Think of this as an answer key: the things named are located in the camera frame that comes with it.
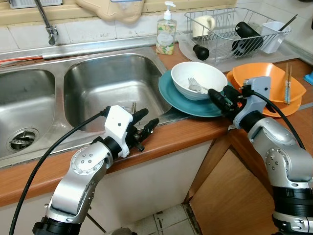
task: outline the fork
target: fork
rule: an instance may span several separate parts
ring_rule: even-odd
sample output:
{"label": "fork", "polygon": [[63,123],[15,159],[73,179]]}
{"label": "fork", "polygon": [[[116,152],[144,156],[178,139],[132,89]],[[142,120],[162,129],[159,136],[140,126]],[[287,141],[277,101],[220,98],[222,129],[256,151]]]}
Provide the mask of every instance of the fork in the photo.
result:
{"label": "fork", "polygon": [[201,85],[199,84],[199,82],[197,82],[196,79],[194,79],[193,77],[189,77],[189,78],[188,78],[188,81],[189,81],[189,89],[191,89],[191,90],[193,90],[193,91],[200,92],[200,91],[201,91],[201,88],[202,88],[202,89],[205,89],[206,91],[209,90],[208,88],[205,88],[204,86],[201,86]]}

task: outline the double sink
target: double sink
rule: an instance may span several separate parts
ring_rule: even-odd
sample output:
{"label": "double sink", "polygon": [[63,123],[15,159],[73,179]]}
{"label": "double sink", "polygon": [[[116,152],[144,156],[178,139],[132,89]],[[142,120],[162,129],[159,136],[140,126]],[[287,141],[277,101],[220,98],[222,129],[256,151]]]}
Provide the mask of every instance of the double sink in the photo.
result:
{"label": "double sink", "polygon": [[[142,128],[185,118],[158,89],[166,72],[150,47],[64,58],[0,70],[0,167],[40,157],[66,132],[106,106],[133,113],[148,108]],[[89,123],[54,153],[89,144],[104,133],[105,118]]]}

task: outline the sink basin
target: sink basin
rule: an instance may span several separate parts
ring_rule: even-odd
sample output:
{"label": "sink basin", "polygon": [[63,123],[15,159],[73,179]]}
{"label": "sink basin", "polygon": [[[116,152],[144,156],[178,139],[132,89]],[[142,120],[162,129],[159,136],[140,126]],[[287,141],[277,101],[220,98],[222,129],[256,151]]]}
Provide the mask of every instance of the sink basin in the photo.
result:
{"label": "sink basin", "polygon": [[40,139],[53,122],[54,105],[52,73],[40,69],[0,73],[0,158]]}
{"label": "sink basin", "polygon": [[[120,105],[133,113],[148,108],[145,123],[170,109],[158,90],[162,76],[156,65],[138,54],[90,59],[72,66],[64,77],[65,115],[72,126],[87,120],[106,106]],[[104,117],[81,130],[104,130]]]}

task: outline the soap dispenser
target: soap dispenser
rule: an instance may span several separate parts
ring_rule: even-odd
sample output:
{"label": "soap dispenser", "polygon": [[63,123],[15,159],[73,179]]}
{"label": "soap dispenser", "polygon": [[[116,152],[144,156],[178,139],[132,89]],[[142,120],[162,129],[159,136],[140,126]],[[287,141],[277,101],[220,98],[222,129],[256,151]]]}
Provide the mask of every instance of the soap dispenser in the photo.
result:
{"label": "soap dispenser", "polygon": [[167,11],[164,19],[157,22],[156,52],[159,54],[172,55],[174,52],[174,42],[177,22],[172,20],[170,7],[176,7],[172,1],[166,1]]}

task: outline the orange bowl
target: orange bowl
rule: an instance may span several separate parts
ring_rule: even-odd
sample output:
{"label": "orange bowl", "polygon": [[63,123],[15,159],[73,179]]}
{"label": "orange bowl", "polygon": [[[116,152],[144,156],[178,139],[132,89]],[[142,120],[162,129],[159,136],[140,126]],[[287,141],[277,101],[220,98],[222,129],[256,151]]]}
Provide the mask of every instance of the orange bowl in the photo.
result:
{"label": "orange bowl", "polygon": [[[237,86],[243,86],[246,79],[254,77],[269,76],[270,93],[269,99],[273,102],[282,103],[285,98],[285,71],[272,63],[251,63],[233,68],[234,81]],[[293,77],[291,78],[290,102],[296,101],[303,96],[307,90]]]}
{"label": "orange bowl", "polygon": [[[238,90],[239,85],[236,83],[234,79],[233,71],[230,71],[226,77],[227,77],[227,80],[233,85],[233,87]],[[302,97],[298,98],[297,100],[293,102],[290,102],[290,105],[286,105],[281,102],[274,102],[274,104],[283,112],[285,116],[289,116],[295,113],[299,109],[301,105],[301,101],[302,101]],[[267,107],[264,108],[263,114],[266,116],[270,116],[270,117],[280,118],[280,115],[278,113],[272,113],[270,110],[267,109]]]}

